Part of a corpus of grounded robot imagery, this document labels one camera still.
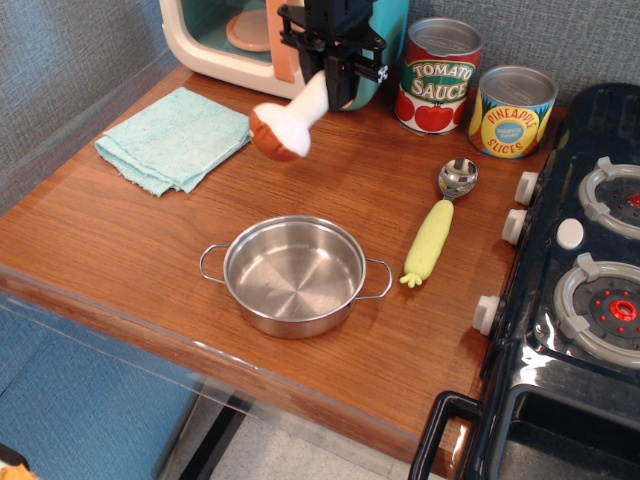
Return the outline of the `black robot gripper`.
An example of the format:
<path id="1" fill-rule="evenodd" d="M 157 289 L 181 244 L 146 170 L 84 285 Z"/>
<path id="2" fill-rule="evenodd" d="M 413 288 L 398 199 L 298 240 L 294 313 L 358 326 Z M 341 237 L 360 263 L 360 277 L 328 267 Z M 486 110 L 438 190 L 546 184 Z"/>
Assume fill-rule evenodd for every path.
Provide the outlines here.
<path id="1" fill-rule="evenodd" d="M 330 111 L 362 107 L 360 77 L 380 83 L 388 76 L 382 52 L 387 43 L 369 20 L 373 3 L 306 1 L 281 5 L 281 41 L 298 51 L 305 83 L 324 70 Z"/>

